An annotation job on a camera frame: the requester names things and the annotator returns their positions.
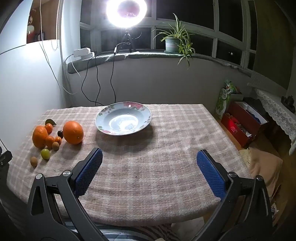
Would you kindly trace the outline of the brown longan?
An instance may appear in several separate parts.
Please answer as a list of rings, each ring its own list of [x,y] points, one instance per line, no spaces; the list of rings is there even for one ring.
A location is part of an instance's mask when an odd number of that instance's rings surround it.
[[[36,166],[38,165],[38,159],[36,157],[31,157],[30,164],[33,168],[36,168]]]
[[[52,150],[58,151],[60,149],[60,144],[58,142],[53,142]]]

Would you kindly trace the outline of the green grape fruit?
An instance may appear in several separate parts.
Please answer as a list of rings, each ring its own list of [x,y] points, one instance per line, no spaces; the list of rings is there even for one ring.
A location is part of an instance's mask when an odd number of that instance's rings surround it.
[[[44,160],[48,161],[50,159],[51,154],[50,154],[50,151],[48,149],[44,148],[44,149],[41,150],[40,153],[41,153],[41,157]]]

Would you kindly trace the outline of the large bumpy orange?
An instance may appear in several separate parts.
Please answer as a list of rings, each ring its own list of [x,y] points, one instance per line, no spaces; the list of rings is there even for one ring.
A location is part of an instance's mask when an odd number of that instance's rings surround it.
[[[36,148],[43,149],[46,145],[48,132],[44,126],[37,126],[32,134],[32,142]]]

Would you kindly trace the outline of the small mandarin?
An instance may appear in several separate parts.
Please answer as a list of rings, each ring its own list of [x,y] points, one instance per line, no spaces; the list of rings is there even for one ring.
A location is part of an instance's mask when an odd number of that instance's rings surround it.
[[[48,149],[52,149],[52,145],[55,142],[55,138],[53,136],[47,136],[45,139],[45,144]]]

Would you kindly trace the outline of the mandarin with green leaf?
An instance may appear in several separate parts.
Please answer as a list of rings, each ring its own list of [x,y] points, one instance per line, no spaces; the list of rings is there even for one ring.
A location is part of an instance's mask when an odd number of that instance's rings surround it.
[[[45,121],[45,129],[47,130],[48,134],[50,134],[53,131],[54,126],[56,126],[56,123],[52,119],[47,119]]]

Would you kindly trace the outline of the small kumquat orange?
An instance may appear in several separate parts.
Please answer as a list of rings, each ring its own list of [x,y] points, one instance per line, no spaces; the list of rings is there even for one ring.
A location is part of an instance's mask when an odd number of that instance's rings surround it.
[[[55,142],[57,142],[59,145],[61,145],[61,143],[62,143],[62,138],[59,137],[59,136],[55,137]]]

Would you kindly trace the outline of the dark cherry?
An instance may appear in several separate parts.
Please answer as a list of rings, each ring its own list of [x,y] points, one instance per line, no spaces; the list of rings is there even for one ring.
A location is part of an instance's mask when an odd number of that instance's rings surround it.
[[[62,131],[58,131],[58,132],[57,132],[57,135],[58,135],[60,138],[63,138],[63,137],[64,137]]]

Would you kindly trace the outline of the large round orange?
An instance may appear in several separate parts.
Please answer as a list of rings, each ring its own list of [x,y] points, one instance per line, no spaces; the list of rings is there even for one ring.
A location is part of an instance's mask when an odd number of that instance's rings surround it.
[[[83,141],[84,130],[78,122],[68,121],[63,126],[63,136],[69,144],[77,145]]]

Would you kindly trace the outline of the beige cushion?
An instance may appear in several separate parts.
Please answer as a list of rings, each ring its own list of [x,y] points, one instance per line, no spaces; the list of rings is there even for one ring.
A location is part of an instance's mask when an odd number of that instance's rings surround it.
[[[239,150],[239,154],[252,178],[260,175],[264,179],[270,201],[276,202],[283,183],[281,176],[283,160],[279,153],[276,150],[249,147]]]

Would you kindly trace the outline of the red box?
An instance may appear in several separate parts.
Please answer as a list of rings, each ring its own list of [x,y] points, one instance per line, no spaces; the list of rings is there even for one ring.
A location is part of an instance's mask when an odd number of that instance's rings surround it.
[[[233,101],[223,114],[221,123],[241,147],[247,147],[263,131],[268,120],[246,102]]]

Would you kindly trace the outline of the pink plaid tablecloth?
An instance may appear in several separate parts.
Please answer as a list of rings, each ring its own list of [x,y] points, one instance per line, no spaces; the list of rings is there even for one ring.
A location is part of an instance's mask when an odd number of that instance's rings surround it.
[[[207,150],[227,171],[249,177],[239,152],[202,104],[151,104],[149,126],[128,136],[109,136],[95,125],[99,107],[46,111],[36,121],[56,122],[61,129],[77,121],[84,130],[81,145],[62,142],[48,161],[34,168],[30,158],[40,150],[27,135],[10,162],[7,186],[27,202],[38,173],[58,176],[71,170],[92,149],[100,148],[103,162],[80,201],[95,222],[118,226],[147,226],[197,218],[219,203],[196,163]]]

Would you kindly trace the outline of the lace cloth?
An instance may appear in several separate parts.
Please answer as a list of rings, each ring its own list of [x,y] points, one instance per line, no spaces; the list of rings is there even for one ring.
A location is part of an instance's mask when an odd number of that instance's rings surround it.
[[[258,88],[255,89],[255,93],[264,110],[289,136],[291,140],[289,155],[291,156],[295,153],[295,114],[281,103],[280,97]]]

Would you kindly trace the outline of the floral white plate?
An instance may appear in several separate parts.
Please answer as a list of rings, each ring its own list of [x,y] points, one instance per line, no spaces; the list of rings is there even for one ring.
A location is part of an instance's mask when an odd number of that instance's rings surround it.
[[[117,102],[104,107],[95,118],[97,129],[110,136],[126,136],[146,128],[152,119],[148,107],[137,102]]]

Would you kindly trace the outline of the red vase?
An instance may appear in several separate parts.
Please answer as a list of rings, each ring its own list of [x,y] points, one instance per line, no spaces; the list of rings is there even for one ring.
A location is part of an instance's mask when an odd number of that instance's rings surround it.
[[[36,41],[36,33],[37,33],[37,27],[36,27],[36,10],[31,9],[28,19],[28,25],[27,25],[27,44],[32,43]]]

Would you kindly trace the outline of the green snack bag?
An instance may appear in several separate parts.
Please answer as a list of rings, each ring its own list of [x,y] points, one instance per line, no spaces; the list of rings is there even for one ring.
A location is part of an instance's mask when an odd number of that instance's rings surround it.
[[[237,94],[237,88],[234,86],[234,84],[230,80],[226,80],[225,86],[221,88],[218,101],[216,104],[216,108],[215,108],[215,112],[220,119],[222,119],[222,116],[229,104],[230,97],[233,94]]]

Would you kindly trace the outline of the white power strip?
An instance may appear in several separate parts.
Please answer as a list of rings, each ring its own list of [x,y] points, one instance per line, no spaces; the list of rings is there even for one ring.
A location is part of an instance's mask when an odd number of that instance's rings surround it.
[[[75,60],[84,60],[84,59],[89,59],[93,58],[95,56],[94,52],[91,51],[90,48],[81,48],[81,49],[76,49],[73,51],[73,56]]]

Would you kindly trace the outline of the black tripod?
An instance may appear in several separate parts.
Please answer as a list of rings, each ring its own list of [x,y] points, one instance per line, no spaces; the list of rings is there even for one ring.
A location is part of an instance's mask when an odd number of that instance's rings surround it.
[[[134,43],[134,39],[131,36],[131,29],[126,29],[125,30],[125,34],[122,37],[122,42],[124,45],[126,45],[126,47],[129,49],[129,52],[135,52],[136,48],[135,48],[135,43]]]

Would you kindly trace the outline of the potted spider plant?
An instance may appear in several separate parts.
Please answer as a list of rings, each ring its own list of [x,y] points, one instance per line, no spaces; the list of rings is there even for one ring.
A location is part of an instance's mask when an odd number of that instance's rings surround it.
[[[183,60],[187,61],[188,68],[190,67],[190,59],[193,58],[193,55],[196,54],[195,49],[193,48],[193,43],[191,37],[185,25],[173,13],[175,17],[174,25],[167,23],[170,29],[155,29],[153,32],[156,33],[154,39],[158,36],[161,36],[160,42],[165,42],[165,52],[170,54],[179,54],[180,59],[178,64]]]

